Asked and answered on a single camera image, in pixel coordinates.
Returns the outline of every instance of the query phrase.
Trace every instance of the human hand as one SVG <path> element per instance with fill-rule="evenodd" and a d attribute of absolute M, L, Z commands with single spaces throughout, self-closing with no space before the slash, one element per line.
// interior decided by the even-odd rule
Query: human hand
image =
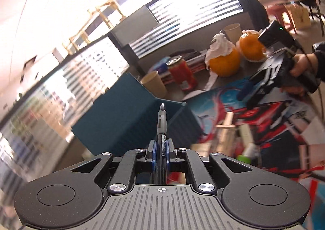
<path fill-rule="evenodd" d="M 295 66 L 292 68 L 292 70 L 290 70 L 290 74 L 293 77 L 298 77 L 307 70 L 310 70 L 314 73 L 317 72 L 318 60 L 314 53 L 307 54 L 307 56 L 304 54 L 296 54 L 293 59 L 296 61 Z M 280 91 L 286 91 L 290 94 L 299 96 L 304 96 L 305 94 L 305 89 L 302 86 L 284 86 L 280 88 Z"/>

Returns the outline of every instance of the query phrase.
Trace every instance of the orange fruit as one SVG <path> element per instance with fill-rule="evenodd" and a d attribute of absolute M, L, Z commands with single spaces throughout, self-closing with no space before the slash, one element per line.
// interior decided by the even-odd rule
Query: orange fruit
<path fill-rule="evenodd" d="M 238 41 L 242 54 L 248 60 L 259 61 L 265 58 L 264 45 L 258 40 L 257 33 L 246 32 Z"/>
<path fill-rule="evenodd" d="M 221 77 L 234 75 L 240 68 L 240 55 L 236 48 L 227 56 L 219 56 L 209 60 L 210 70 Z"/>

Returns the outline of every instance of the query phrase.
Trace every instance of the green cap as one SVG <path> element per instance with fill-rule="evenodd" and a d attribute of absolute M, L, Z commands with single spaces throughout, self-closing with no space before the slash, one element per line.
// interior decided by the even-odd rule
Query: green cap
<path fill-rule="evenodd" d="M 251 159 L 249 157 L 244 156 L 244 155 L 239 155 L 237 157 L 237 160 L 242 161 L 242 162 L 244 162 L 246 164 L 251 164 Z"/>

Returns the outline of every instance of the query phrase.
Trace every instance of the white ceiling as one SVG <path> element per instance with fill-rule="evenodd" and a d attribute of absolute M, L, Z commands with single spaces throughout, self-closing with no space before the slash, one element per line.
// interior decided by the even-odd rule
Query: white ceiling
<path fill-rule="evenodd" d="M 0 0 L 0 92 L 23 65 L 76 34 L 106 0 Z"/>

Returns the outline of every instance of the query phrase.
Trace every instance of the barcode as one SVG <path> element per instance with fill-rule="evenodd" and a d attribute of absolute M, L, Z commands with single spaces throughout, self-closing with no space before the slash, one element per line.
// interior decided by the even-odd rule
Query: barcode
<path fill-rule="evenodd" d="M 166 136 L 161 135 L 161 155 L 166 156 Z"/>

